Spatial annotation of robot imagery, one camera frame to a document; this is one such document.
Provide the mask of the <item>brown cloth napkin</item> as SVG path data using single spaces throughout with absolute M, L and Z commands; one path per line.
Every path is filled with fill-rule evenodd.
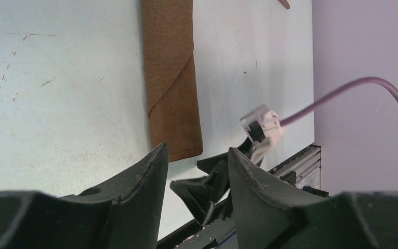
M 144 73 L 152 145 L 171 162 L 203 152 L 192 1 L 141 1 Z

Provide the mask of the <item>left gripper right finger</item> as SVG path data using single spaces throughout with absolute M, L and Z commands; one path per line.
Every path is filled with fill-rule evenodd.
M 228 151 L 239 248 L 398 248 L 398 191 L 321 197 Z

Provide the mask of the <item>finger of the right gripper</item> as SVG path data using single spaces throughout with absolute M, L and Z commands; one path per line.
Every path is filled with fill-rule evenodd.
M 253 149 L 252 141 L 246 138 L 245 141 L 237 147 L 237 149 L 245 156 L 250 157 Z M 228 151 L 216 156 L 198 160 L 196 166 L 199 170 L 210 174 L 212 172 L 212 169 L 217 166 L 221 161 L 228 162 Z
M 216 204 L 229 188 L 227 171 L 213 171 L 207 176 L 180 179 L 170 183 L 170 189 L 183 201 L 195 221 L 202 227 L 209 223 Z

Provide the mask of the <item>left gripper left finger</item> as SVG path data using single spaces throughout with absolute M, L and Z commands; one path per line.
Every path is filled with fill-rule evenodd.
M 0 191 L 0 248 L 156 248 L 167 171 L 161 143 L 78 195 Z

